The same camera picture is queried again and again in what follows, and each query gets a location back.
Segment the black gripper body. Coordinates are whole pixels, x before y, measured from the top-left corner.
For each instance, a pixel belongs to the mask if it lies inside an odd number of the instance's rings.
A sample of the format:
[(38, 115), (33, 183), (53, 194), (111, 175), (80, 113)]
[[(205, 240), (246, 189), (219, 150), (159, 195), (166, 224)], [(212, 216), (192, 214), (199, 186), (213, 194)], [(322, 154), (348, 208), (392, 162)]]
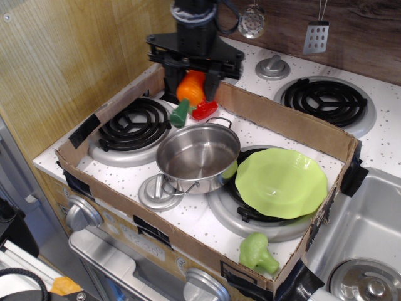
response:
[(195, 70), (239, 79), (244, 53), (225, 43), (220, 30), (215, 18), (195, 26), (177, 22), (174, 33), (147, 36), (149, 60), (160, 63), (167, 78), (181, 79), (185, 71)]

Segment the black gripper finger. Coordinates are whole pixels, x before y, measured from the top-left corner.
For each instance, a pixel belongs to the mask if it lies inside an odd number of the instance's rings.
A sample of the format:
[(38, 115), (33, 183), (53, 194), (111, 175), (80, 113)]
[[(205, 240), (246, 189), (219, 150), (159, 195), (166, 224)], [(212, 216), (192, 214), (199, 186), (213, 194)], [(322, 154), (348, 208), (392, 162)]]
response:
[(224, 72), (221, 67), (211, 67), (206, 73), (206, 79), (204, 82), (204, 93), (206, 96), (206, 102), (214, 100), (217, 88), (220, 82), (224, 79)]
[(164, 63), (164, 100), (168, 102), (179, 102), (176, 97), (176, 91), (179, 83), (186, 74), (185, 64), (182, 61), (166, 61)]

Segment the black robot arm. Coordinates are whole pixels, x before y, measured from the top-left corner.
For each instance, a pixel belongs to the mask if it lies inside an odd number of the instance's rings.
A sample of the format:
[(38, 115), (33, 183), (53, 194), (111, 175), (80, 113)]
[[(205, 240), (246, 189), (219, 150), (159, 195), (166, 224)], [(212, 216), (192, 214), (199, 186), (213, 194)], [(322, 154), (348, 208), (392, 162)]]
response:
[(214, 99), (223, 79), (240, 79), (244, 53), (219, 37), (221, 33), (235, 32), (240, 21), (239, 11), (232, 2), (223, 1), (234, 13), (236, 23), (231, 29), (222, 29), (217, 17), (220, 3), (173, 1), (170, 12), (176, 22), (176, 32), (147, 36), (148, 58), (164, 67), (169, 93), (177, 91), (184, 73), (189, 70), (206, 76), (203, 87), (207, 102)]

